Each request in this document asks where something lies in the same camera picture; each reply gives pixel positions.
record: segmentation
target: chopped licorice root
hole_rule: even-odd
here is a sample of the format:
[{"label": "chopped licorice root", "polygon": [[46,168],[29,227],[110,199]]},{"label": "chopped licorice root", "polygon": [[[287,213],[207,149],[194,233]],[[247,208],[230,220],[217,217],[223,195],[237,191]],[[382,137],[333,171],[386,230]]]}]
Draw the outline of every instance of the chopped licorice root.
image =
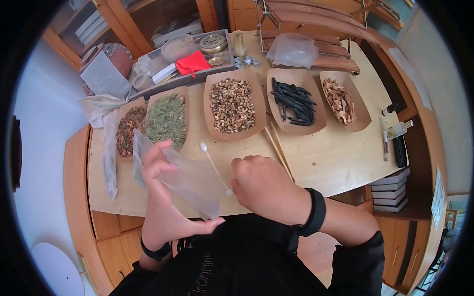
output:
[{"label": "chopped licorice root", "polygon": [[144,130],[145,108],[135,106],[120,120],[117,129],[117,150],[120,156],[129,157],[133,154],[133,129]]},{"label": "chopped licorice root", "polygon": [[337,119],[345,126],[356,119],[354,103],[351,93],[344,86],[339,86],[335,79],[327,78],[323,81],[323,91],[328,98]]},{"label": "chopped licorice root", "polygon": [[184,113],[185,99],[180,94],[165,96],[148,108],[145,135],[151,142],[172,139],[173,146],[179,147],[186,139]]},{"label": "chopped licorice root", "polygon": [[[275,97],[275,103],[282,106],[282,120],[290,120],[292,125],[311,126],[314,124],[313,103],[309,96],[309,91],[294,84],[286,84],[272,78],[273,91],[270,92]],[[296,117],[287,116],[287,109],[293,110]]]},{"label": "chopped licorice root", "polygon": [[210,91],[214,128],[220,133],[238,133],[255,126],[252,89],[248,81],[227,78]]}]

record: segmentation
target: wooden chopsticks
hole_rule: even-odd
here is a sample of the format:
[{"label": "wooden chopsticks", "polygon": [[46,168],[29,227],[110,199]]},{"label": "wooden chopsticks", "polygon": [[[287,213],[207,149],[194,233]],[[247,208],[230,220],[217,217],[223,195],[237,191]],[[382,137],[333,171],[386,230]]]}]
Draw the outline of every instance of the wooden chopsticks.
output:
[{"label": "wooden chopsticks", "polygon": [[280,162],[282,163],[283,167],[285,168],[285,171],[288,174],[288,177],[290,177],[290,179],[293,181],[293,183],[295,183],[295,179],[293,177],[292,171],[290,170],[290,166],[288,165],[288,161],[286,159],[286,155],[285,155],[285,152],[283,150],[282,143],[280,142],[280,137],[278,136],[275,125],[271,121],[270,121],[270,126],[272,127],[272,130],[273,130],[273,133],[275,135],[276,142],[278,143],[278,146],[277,146],[277,144],[275,144],[275,141],[274,141],[270,131],[268,130],[268,128],[266,126],[265,126],[265,132],[266,132],[268,138],[270,139],[270,142],[272,143],[273,148],[275,149],[276,154],[278,155],[278,158],[280,159]]}]

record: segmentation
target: black wristband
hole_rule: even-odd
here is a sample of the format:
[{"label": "black wristband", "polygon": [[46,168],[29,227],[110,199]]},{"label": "black wristband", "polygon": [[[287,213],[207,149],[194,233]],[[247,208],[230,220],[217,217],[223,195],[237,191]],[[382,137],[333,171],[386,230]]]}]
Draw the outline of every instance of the black wristband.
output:
[{"label": "black wristband", "polygon": [[311,194],[311,212],[305,225],[300,225],[298,235],[308,237],[317,232],[323,225],[326,217],[326,202],[318,191],[305,188]]},{"label": "black wristband", "polygon": [[163,259],[164,256],[168,255],[171,251],[171,246],[170,246],[170,242],[166,242],[164,244],[163,247],[161,247],[161,249],[157,250],[157,251],[150,251],[149,249],[147,249],[145,247],[145,245],[143,244],[143,240],[142,240],[142,237],[140,236],[140,244],[142,245],[142,250],[143,252],[145,253],[146,256],[152,258],[152,259],[155,259],[156,261],[158,262],[161,262],[161,260]]}]

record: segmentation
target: black pouch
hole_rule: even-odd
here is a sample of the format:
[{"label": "black pouch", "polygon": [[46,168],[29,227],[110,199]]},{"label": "black pouch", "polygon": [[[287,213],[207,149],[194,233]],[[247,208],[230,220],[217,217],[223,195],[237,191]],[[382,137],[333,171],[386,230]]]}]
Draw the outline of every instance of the black pouch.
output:
[{"label": "black pouch", "polygon": [[405,139],[403,135],[393,139],[393,148],[395,150],[395,160],[397,166],[402,169],[408,165],[407,150],[405,148]]}]

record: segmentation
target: glass cabinet door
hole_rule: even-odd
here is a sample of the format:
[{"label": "glass cabinet door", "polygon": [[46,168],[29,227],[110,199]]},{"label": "glass cabinet door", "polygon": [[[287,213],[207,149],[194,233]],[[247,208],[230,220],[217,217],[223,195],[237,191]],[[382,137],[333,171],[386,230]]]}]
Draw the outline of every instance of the glass cabinet door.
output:
[{"label": "glass cabinet door", "polygon": [[100,43],[120,43],[114,31],[97,10],[95,0],[68,0],[49,27],[81,58]]},{"label": "glass cabinet door", "polygon": [[121,0],[121,3],[152,49],[159,48],[170,36],[203,32],[196,0]]}]

